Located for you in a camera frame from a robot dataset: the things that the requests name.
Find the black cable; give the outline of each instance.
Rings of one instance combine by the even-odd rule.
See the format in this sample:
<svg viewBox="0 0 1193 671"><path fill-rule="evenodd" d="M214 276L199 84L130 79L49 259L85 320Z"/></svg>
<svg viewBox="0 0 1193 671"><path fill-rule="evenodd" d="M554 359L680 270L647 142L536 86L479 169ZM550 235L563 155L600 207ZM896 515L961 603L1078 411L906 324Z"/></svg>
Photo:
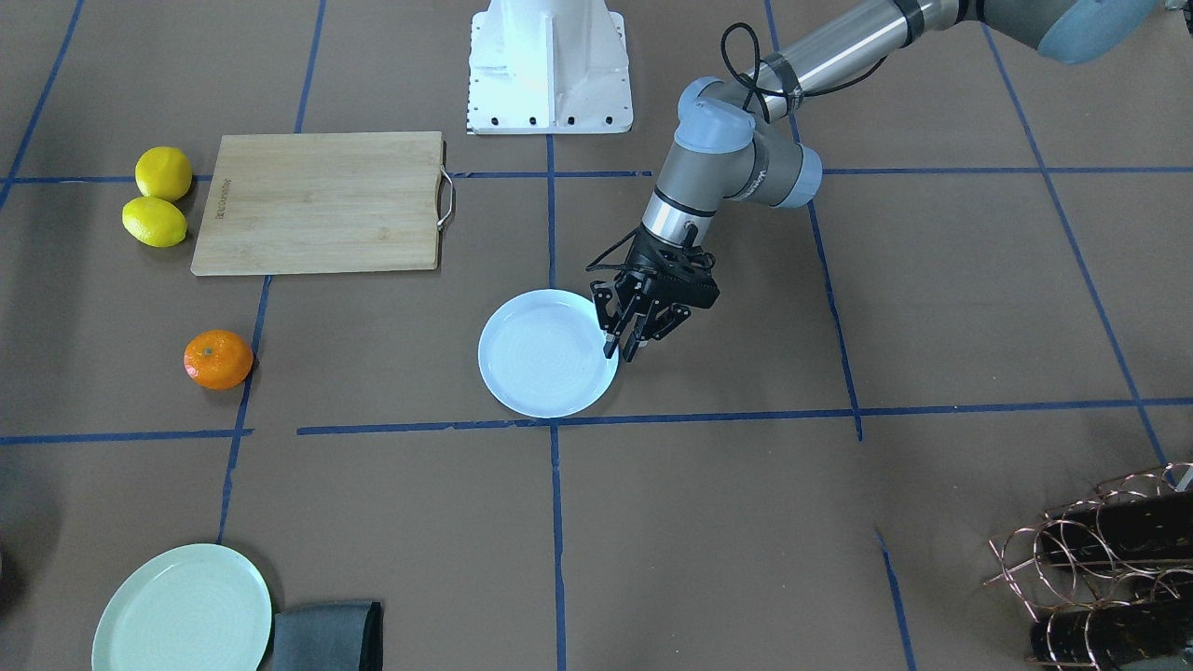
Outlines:
<svg viewBox="0 0 1193 671"><path fill-rule="evenodd" d="M746 35L749 36L750 43L754 47L754 74L747 75L743 72L738 72L734 68L734 63L729 60L729 36L733 35L735 30L744 30ZM749 110L749 101L752 98L758 98L758 105L762 109L762 121L771 123L771 111L766 106L766 99L764 96L774 96L775 98L784 98L790 100L787 93L783 91L769 91L762 88L758 85L758 75L762 72L762 51L759 48L758 33L749 24L737 21L734 25L725 29L725 32L721 33L721 60L725 62L725 68L729 69L729 74L733 75L737 84L746 87L746 100L742 103L743 110Z"/></svg>
<svg viewBox="0 0 1193 671"><path fill-rule="evenodd" d="M585 267L585 272L594 272L594 271L598 271L598 270L616 270L618 272L638 271L638 272L641 272L643 275L647 275L647 276L659 275L659 271L655 270L655 269L653 269L653 267L639 266L639 265L631 265L631 264L626 264L626 263L619 263L619 264L602 264L602 263L600 263L600 261L605 260L605 257L612 254L614 250L617 250L622 245L625 245L626 242L629 242L629 240L631 238L636 236L638 234L638 228L639 227L635 227L632 230L630 230L629 233L625 234L625 238L622 238L620 240L618 240L617 242L614 242L612 247L610 247L608 250L605 250L604 252L601 252L601 254L599 257L596 257L593 260L593 263L588 264Z"/></svg>
<svg viewBox="0 0 1193 671"><path fill-rule="evenodd" d="M854 79L852 81L846 81L845 84L840 84L840 85L834 86L832 88L826 88L824 91L815 91L812 93L804 93L804 98L814 98L816 96L826 96L828 93L836 93L837 91L841 91L842 88L848 88L848 87L853 86L854 84L861 84L861 81L864 79L866 79L867 76L870 76L870 75L874 74L876 72L878 72L878 68L883 63L885 63L885 62L886 62L886 56L883 56L882 59L878 59L878 62L874 63L873 67L871 67L869 70L866 70L866 74L859 76L858 79Z"/></svg>
<svg viewBox="0 0 1193 671"><path fill-rule="evenodd" d="M712 252L700 252L699 254L693 254L688 258L692 265L699 267L700 270L712 270L712 266L717 265L717 257L712 256Z"/></svg>
<svg viewBox="0 0 1193 671"><path fill-rule="evenodd" d="M729 42L729 36L733 35L735 30L744 30L746 35L749 36L750 44L753 45L754 49L753 75L747 75L746 73L737 70L736 68L734 68L733 62L729 60L728 42ZM765 121L766 123L771 123L771 112L767 109L766 99L764 98L764 96L774 96L775 98L783 98L787 100L789 105L791 104L792 98L795 98L792 93L787 93L784 91L771 91L768 88L762 88L761 86L758 85L758 76L759 73L762 70L762 53L759 48L758 33L754 32L754 29L749 24L738 21L725 29L725 32L721 35L721 60L724 61L725 68L729 70L729 74L733 75L734 80L736 80L737 84L742 85L747 91L746 100L742 101L742 109L748 111L750 100L756 98L759 106L762 109L762 121ZM836 93L837 91L848 88L855 84L860 84L866 78L874 74L874 72L877 72L878 68L882 67L882 64L885 62L886 62L886 56L883 56L861 76L847 81L845 84L826 88L823 91L814 91L811 93L804 92L803 97L814 98L816 96L827 96L829 93Z"/></svg>

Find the gray cloth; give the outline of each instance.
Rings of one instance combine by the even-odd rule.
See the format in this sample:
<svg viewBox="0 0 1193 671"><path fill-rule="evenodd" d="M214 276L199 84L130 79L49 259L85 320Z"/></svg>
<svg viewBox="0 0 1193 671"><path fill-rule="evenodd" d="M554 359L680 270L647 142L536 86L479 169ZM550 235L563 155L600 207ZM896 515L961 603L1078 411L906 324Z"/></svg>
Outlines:
<svg viewBox="0 0 1193 671"><path fill-rule="evenodd" d="M273 616L273 671L381 671L381 603L319 603Z"/></svg>

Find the orange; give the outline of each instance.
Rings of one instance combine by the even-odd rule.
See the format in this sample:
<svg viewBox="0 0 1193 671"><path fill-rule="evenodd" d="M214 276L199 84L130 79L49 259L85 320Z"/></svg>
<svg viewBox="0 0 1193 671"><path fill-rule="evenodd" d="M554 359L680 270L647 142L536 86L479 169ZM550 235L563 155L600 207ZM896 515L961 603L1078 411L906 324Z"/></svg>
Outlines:
<svg viewBox="0 0 1193 671"><path fill-rule="evenodd" d="M231 389L248 377L253 350L231 331L208 331L194 337L183 352L183 367L199 386Z"/></svg>

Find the plate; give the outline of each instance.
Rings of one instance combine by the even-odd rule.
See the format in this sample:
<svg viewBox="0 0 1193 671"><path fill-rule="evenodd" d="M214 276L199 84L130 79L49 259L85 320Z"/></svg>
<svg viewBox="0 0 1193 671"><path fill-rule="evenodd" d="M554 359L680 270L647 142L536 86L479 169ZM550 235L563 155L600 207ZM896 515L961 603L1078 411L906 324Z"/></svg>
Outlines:
<svg viewBox="0 0 1193 671"><path fill-rule="evenodd" d="M255 671L273 609L265 580L223 546L174 548L129 575L104 609L92 671Z"/></svg>
<svg viewBox="0 0 1193 671"><path fill-rule="evenodd" d="M493 313L477 359L484 384L509 410L564 417L591 406L613 381L617 357L605 358L604 346L592 301L539 289Z"/></svg>

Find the yellow lemon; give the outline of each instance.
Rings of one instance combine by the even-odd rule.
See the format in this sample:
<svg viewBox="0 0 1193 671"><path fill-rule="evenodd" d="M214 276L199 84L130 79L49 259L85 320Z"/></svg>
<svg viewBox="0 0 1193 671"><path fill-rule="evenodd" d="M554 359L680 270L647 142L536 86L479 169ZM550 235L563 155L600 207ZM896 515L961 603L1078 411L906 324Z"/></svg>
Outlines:
<svg viewBox="0 0 1193 671"><path fill-rule="evenodd" d="M143 196L163 201L181 198L191 190L191 161L177 147L154 147L137 159L134 176Z"/></svg>
<svg viewBox="0 0 1193 671"><path fill-rule="evenodd" d="M150 247L172 247L186 238L186 217L161 198L132 198L120 213L124 229Z"/></svg>

